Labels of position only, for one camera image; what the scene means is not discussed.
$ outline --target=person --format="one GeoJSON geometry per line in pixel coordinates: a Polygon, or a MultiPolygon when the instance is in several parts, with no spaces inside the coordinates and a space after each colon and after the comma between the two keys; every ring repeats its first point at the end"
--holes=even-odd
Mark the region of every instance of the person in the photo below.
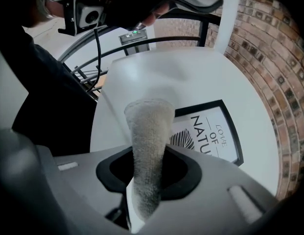
{"type": "MultiPolygon", "coordinates": [[[[0,4],[0,49],[29,92],[13,130],[36,145],[47,146],[53,156],[89,152],[96,102],[60,62],[25,33],[22,26],[34,27],[48,20],[39,12],[36,0],[9,1],[4,8],[0,4]]],[[[47,1],[46,8],[63,17],[61,4],[47,1]]],[[[158,14],[168,10],[165,4],[142,23],[150,26],[158,14]]]]}

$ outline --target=fuzzy white object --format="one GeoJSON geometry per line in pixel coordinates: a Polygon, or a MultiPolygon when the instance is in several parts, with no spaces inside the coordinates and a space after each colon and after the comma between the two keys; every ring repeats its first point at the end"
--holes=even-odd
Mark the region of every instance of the fuzzy white object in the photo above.
{"type": "Polygon", "coordinates": [[[133,207],[146,221],[160,202],[164,149],[175,108],[163,99],[141,99],[124,110],[134,157],[133,207]]]}

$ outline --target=white table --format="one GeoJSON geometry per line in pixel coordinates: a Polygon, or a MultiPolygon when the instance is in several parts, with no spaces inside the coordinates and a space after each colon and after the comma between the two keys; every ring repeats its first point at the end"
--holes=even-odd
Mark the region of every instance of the white table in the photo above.
{"type": "Polygon", "coordinates": [[[210,48],[153,50],[115,60],[98,99],[91,152],[131,144],[124,109],[140,98],[158,97],[176,109],[222,99],[238,133],[240,168],[276,194],[278,148],[266,109],[249,80],[210,48]]]}

